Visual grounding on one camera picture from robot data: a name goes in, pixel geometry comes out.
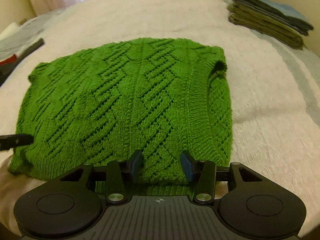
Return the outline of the folded blue garment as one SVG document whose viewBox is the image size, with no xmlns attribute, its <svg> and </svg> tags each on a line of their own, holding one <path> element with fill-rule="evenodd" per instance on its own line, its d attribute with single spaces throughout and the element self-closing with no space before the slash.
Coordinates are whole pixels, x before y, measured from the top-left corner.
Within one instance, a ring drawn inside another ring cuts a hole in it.
<svg viewBox="0 0 320 240">
<path fill-rule="evenodd" d="M 276 15 L 279 15 L 281 17 L 285 17 L 287 19 L 294 19 L 303 24 L 311 25 L 304 15 L 302 15 L 299 11 L 297 11 L 290 5 L 276 3 L 269 0 L 243 0 L 243 1 L 246 1 L 251 5 L 264 8 L 265 10 L 272 12 Z"/>
</svg>

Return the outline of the folded olive grey garments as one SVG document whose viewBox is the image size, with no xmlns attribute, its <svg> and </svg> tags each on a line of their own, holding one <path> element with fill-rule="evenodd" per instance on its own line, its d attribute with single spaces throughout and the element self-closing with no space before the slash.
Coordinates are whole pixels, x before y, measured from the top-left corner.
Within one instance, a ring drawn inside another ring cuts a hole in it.
<svg viewBox="0 0 320 240">
<path fill-rule="evenodd" d="M 293 49 L 301 50 L 304 47 L 303 36 L 308 36 L 313 30 L 309 24 L 281 17 L 243 0 L 232 0 L 227 10 L 229 22 L 274 37 Z"/>
</svg>

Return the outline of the green knit sweater vest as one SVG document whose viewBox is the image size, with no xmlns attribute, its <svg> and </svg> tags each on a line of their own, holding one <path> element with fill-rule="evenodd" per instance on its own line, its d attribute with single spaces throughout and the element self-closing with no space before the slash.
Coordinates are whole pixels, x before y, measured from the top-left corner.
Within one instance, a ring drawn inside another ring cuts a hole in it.
<svg viewBox="0 0 320 240">
<path fill-rule="evenodd" d="M 141 150 L 148 195 L 190 194 L 180 156 L 226 166 L 232 151 L 227 64 L 220 47 L 138 38 L 77 51 L 34 68 L 9 172 L 51 180 L 84 162 L 105 166 Z"/>
</svg>

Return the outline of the black garment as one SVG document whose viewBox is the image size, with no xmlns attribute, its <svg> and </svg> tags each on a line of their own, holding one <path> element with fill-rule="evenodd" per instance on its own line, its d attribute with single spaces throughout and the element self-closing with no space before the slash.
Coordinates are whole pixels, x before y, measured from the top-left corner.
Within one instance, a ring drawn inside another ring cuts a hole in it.
<svg viewBox="0 0 320 240">
<path fill-rule="evenodd" d="M 13 54 L 11 57 L 1 61 L 1 86 L 7 78 L 11 75 L 11 73 L 15 70 L 15 68 L 23 61 L 26 57 L 32 54 L 34 51 L 38 50 L 41 46 L 44 45 L 44 40 L 40 38 L 24 51 L 22 51 L 21 55 Z"/>
</svg>

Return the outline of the red garment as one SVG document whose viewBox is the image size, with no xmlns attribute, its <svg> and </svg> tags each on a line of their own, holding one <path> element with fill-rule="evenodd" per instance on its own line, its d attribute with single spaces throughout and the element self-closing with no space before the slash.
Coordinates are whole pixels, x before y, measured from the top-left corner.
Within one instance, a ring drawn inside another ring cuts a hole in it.
<svg viewBox="0 0 320 240">
<path fill-rule="evenodd" d="M 0 61 L 0 66 L 6 65 L 6 64 L 10 64 L 10 63 L 14 63 L 17 60 L 17 56 L 16 54 L 12 54 L 11 56 L 7 57 L 6 59 L 3 59 Z"/>
</svg>

